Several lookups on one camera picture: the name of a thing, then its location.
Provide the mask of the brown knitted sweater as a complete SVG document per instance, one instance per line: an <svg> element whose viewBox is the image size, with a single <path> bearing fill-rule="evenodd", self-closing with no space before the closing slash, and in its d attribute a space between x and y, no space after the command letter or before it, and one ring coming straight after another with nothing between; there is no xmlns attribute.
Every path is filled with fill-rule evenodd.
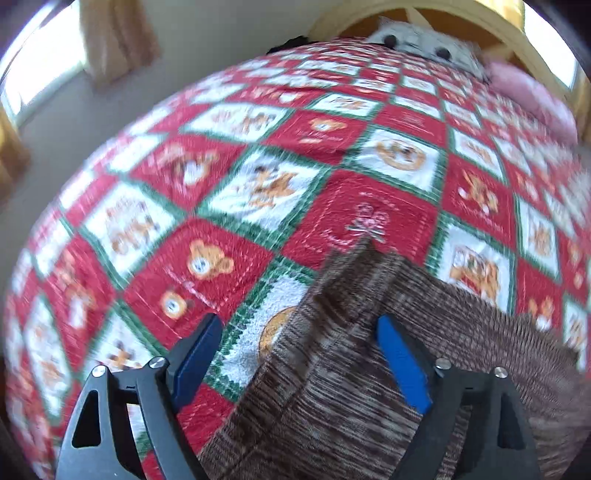
<svg viewBox="0 0 591 480"><path fill-rule="evenodd" d="M382 314L435 355L506 368L541 473L558 479L590 433L590 383L557 335L363 240L329 255L224 425L201 450L212 479L386 479L420 417L375 341Z"/></svg>

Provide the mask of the red patchwork bedspread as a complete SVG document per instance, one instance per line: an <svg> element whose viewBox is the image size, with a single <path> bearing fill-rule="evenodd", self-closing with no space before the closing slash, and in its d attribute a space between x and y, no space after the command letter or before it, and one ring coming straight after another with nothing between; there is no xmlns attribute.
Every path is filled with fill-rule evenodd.
<svg viewBox="0 0 591 480"><path fill-rule="evenodd" d="M486 84L359 39L212 74L94 152L33 227L5 307L6 403L54 475L82 382L144 365L206 313L226 325L181 425L221 426L332 250L362 238L506 313L590 369L590 179L538 88Z"/></svg>

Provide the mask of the pink pillow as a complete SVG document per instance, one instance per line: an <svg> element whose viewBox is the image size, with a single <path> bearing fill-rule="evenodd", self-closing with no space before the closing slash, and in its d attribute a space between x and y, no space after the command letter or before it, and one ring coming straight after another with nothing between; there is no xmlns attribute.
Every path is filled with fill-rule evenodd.
<svg viewBox="0 0 591 480"><path fill-rule="evenodd" d="M517 67L493 61L485 65L492 89L508 97L543 123L560 142L575 146L578 131L569 107L542 83Z"/></svg>

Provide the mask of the side window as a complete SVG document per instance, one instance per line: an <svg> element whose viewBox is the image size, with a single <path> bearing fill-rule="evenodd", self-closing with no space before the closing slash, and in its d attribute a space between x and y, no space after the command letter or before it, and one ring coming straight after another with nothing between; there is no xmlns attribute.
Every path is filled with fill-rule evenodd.
<svg viewBox="0 0 591 480"><path fill-rule="evenodd" d="M85 54L77 1L51 1L1 59L1 105L14 123L82 70Z"/></svg>

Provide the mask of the side window curtain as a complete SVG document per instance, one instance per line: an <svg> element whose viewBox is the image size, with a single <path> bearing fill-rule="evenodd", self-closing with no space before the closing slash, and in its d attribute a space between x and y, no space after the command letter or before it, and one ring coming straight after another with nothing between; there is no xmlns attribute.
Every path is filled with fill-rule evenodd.
<svg viewBox="0 0 591 480"><path fill-rule="evenodd" d="M97 89L151 65L161 55L143 1L80 1L79 21L84 69Z"/></svg>

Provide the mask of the cream wooden headboard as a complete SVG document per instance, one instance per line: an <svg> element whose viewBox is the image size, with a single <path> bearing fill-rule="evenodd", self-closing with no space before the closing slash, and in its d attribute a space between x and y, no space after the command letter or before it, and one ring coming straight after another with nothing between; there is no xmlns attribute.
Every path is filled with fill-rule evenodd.
<svg viewBox="0 0 591 480"><path fill-rule="evenodd" d="M312 41L368 35L387 17L433 29L477 45L485 57L509 62L565 101L580 116L590 108L590 81L580 67L567 88L551 72L524 31L478 1L343 1L308 32Z"/></svg>

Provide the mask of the grey patterned pillow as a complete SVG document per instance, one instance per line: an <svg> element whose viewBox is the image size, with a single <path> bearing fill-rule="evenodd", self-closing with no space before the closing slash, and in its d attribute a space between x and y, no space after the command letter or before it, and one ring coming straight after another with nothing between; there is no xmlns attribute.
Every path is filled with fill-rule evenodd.
<svg viewBox="0 0 591 480"><path fill-rule="evenodd" d="M381 17L378 29L365 42L420 56L487 81L485 67L477 56L479 50L473 44L433 29Z"/></svg>

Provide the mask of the dark object beside bed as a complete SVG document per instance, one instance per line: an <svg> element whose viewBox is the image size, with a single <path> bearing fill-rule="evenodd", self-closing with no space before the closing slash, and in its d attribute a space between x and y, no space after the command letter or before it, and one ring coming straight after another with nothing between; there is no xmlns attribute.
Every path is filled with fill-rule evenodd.
<svg viewBox="0 0 591 480"><path fill-rule="evenodd" d="M299 35L297 37L288 39L283 44L271 47L270 50L266 52L266 54L270 55L270 54L273 54L276 52L290 50L290 49L294 49L294 48L301 47L301 46L308 45L308 44L310 44L310 40L308 40L308 37L303 36L303 35Z"/></svg>

